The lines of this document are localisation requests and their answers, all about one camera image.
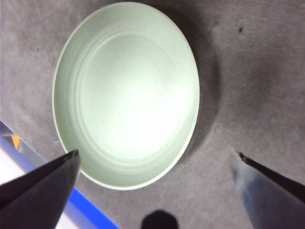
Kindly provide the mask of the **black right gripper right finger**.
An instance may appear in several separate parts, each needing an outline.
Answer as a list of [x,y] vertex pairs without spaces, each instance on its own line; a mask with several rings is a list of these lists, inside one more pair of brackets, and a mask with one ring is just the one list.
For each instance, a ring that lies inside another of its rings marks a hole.
[[303,229],[305,187],[230,148],[230,170],[255,229]]

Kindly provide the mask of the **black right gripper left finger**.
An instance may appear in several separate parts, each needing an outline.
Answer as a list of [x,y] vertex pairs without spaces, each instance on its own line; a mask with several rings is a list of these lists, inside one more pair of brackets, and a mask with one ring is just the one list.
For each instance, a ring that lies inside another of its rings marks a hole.
[[2,229],[54,229],[80,169],[74,149],[0,186]]

